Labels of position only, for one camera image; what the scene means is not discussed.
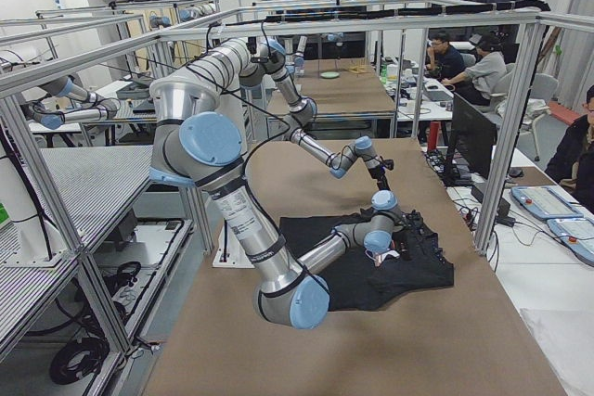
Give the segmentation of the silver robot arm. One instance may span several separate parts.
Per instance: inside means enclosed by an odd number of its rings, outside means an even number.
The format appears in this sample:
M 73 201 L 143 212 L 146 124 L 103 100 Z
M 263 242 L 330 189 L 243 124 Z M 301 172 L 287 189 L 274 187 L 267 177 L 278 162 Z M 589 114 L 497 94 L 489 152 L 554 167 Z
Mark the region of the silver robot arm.
M 152 181 L 207 192 L 262 277 L 253 305 L 266 321 L 313 329 L 325 319 L 330 293 L 319 272 L 349 248 L 383 254 L 403 214 L 390 190 L 376 192 L 369 220 L 336 226 L 302 257 L 294 257 L 272 218 L 259 208 L 241 171 L 241 136 L 216 112 L 219 95 L 208 81 L 169 75 L 152 83 L 158 130 L 153 142 Z
M 283 47 L 267 39 L 256 44 L 240 38 L 227 40 L 151 84 L 157 129 L 150 179 L 178 187 L 203 187 L 240 167 L 243 138 L 238 126 L 220 112 L 220 100 L 231 95 L 233 83 L 248 89 L 265 76 L 273 80 L 288 107 L 288 114 L 280 120 L 282 139 L 323 162 L 336 178 L 363 160 L 378 188 L 388 189 L 385 173 L 394 163 L 379 156 L 368 137 L 331 152 L 306 132 L 306 124 L 316 116 L 316 103 L 297 90 Z

